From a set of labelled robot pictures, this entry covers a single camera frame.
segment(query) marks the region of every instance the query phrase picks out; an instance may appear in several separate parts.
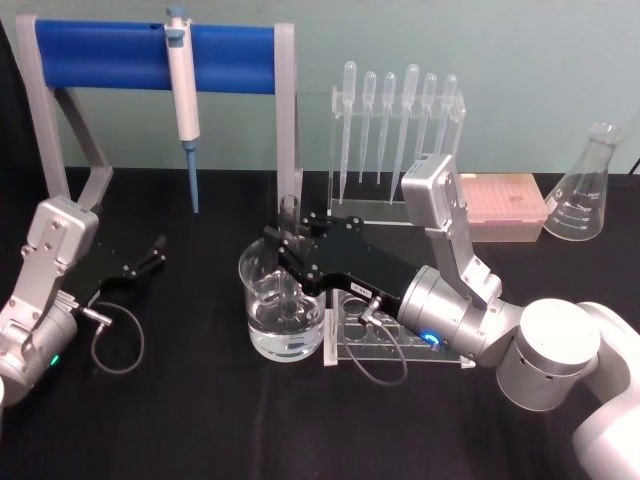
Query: pipette tip box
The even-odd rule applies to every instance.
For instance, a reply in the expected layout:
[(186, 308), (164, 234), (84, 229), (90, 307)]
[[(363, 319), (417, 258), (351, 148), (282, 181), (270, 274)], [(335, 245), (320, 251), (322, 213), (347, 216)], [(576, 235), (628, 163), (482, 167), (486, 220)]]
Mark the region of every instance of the pipette tip box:
[(530, 173), (460, 175), (472, 242), (535, 242), (549, 212)]

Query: micropipette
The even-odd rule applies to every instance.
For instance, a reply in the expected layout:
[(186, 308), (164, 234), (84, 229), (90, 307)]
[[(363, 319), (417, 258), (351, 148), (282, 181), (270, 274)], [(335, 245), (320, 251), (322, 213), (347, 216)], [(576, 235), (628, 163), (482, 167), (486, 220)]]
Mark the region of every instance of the micropipette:
[(436, 86), (438, 85), (438, 77), (433, 73), (429, 73), (424, 79), (424, 88), (422, 89), (422, 118), (418, 124), (418, 138), (416, 140), (416, 150), (413, 153), (413, 159), (417, 160), (422, 155), (422, 147), (424, 146), (424, 136), (427, 133), (427, 124), (431, 117), (431, 107), (433, 99), (436, 95)]
[(453, 96), (456, 93), (458, 79), (455, 75), (449, 75), (444, 81), (442, 89), (442, 107), (440, 109), (440, 123), (438, 124), (438, 133), (436, 134), (436, 145), (434, 153), (442, 153), (442, 142), (444, 141), (444, 132), (447, 129), (447, 121), (449, 120), (449, 110), (453, 105)]
[(164, 27), (171, 90), (173, 90), (173, 100), (176, 107), (178, 136), (187, 156), (191, 204), (193, 213), (197, 214), (199, 206), (196, 146), (200, 136), (200, 122), (191, 47), (191, 20), (185, 18), (184, 9), (179, 7), (167, 8), (167, 15), (171, 17), (170, 22)]
[(393, 105), (393, 97), (395, 94), (396, 74), (389, 72), (384, 76), (384, 84), (382, 85), (382, 124), (380, 125), (380, 138), (378, 139), (378, 184), (380, 184), (380, 171), (382, 170), (384, 149), (387, 145), (389, 117), (391, 117), (391, 107)]
[(404, 144), (407, 141), (409, 117), (411, 116), (413, 101), (416, 98), (419, 76), (420, 67), (415, 64), (411, 64), (407, 67), (407, 73), (404, 76), (404, 87), (402, 88), (402, 119), (400, 120), (396, 160), (393, 165), (393, 177), (391, 179), (391, 195), (389, 196), (389, 203), (393, 203), (393, 195), (396, 193), (398, 180), (400, 179), (400, 168), (402, 167), (402, 157), (404, 156)]
[(351, 112), (356, 99), (356, 64), (349, 61), (344, 64), (342, 77), (342, 106), (344, 107), (344, 126), (342, 128), (342, 154), (340, 158), (340, 203), (347, 184), (347, 167), (349, 166), (349, 137), (351, 135)]
[(371, 120), (371, 110), (373, 110), (373, 99), (376, 95), (376, 74), (367, 72), (364, 76), (364, 86), (362, 88), (362, 104), (364, 112), (362, 115), (362, 132), (360, 134), (360, 183), (362, 183), (362, 172), (364, 162), (367, 158), (367, 142), (369, 141), (369, 120)]

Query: black table surface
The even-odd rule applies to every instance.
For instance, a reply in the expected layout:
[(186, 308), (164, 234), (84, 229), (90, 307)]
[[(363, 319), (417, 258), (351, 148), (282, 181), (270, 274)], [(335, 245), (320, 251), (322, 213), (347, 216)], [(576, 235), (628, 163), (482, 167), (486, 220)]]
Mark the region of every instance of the black table surface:
[[(70, 174), (73, 189), (83, 174)], [(276, 364), (251, 346), (237, 261), (275, 209), (275, 175), (200, 172), (190, 214), (183, 171), (116, 172), (99, 237), (114, 248), (167, 236), (166, 268), (133, 301), (147, 349), (134, 374), (109, 377), (79, 335), (21, 404), (7, 408), (1, 479), (552, 479), (586, 478), (571, 434), (598, 404), (576, 387), (549, 413), (512, 405), (495, 371), (410, 364), (385, 389), (351, 362)], [(543, 193), (557, 176), (538, 176)], [(320, 211), (326, 174), (305, 175), (303, 205)], [(532, 244), (478, 244), (510, 302), (591, 300), (640, 328), (640, 177), (610, 176), (603, 232), (571, 243), (545, 232)], [(40, 196), (0, 196), (0, 293), (21, 266), (19, 248)], [(422, 233), (367, 227), (373, 243), (433, 264)], [(371, 366), (397, 373), (397, 363)]]

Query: light green wall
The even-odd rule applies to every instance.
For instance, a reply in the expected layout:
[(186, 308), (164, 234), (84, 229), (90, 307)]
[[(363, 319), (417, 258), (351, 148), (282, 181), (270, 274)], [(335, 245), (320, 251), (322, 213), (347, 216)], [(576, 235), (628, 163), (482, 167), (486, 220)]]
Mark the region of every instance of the light green wall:
[[(596, 121), (625, 125), (640, 106), (638, 0), (185, 0), (196, 23), (296, 24), (302, 163), (326, 169), (329, 91), (346, 60), (366, 70), (409, 63), (455, 73), (467, 103), (459, 168), (565, 171)], [(163, 21), (157, 0), (0, 0), (12, 42), (17, 12), (48, 18)], [(82, 91), (116, 166), (183, 168), (169, 92)], [(201, 168), (275, 167), (272, 97), (200, 94)], [(69, 129), (66, 160), (84, 161)], [(636, 138), (640, 135), (630, 132)], [(614, 159), (640, 156), (630, 142)]]

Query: robotic arm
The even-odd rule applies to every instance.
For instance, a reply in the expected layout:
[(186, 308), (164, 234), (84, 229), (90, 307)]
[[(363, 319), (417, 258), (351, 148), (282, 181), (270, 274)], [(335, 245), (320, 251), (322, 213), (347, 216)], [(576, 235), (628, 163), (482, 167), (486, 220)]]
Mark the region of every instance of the robotic arm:
[[(160, 244), (142, 262), (129, 264), (132, 268), (118, 265), (111, 251), (106, 260), (96, 249), (89, 253), (97, 229), (97, 215), (65, 197), (38, 205), (21, 249), (24, 263), (15, 289), (0, 311), (0, 377), (7, 405), (22, 400), (55, 363), (77, 331), (74, 315), (96, 320), (98, 333), (111, 325), (110, 318), (90, 308), (101, 289), (133, 282), (164, 263)], [(93, 276), (105, 276), (97, 284), (76, 268), (87, 255)]]
[(369, 302), (362, 323), (381, 310), (425, 340), (435, 336), (496, 367), (500, 388), (522, 408), (556, 408), (584, 379), (603, 406), (574, 433), (581, 465), (597, 480), (640, 479), (640, 336), (601, 305), (501, 300), (500, 279), (473, 252), (457, 177), (452, 156), (428, 155), (402, 180), (409, 218), (432, 240), (438, 270), (367, 244), (357, 217), (305, 218), (304, 248), (270, 228), (265, 238), (306, 294), (349, 291)]

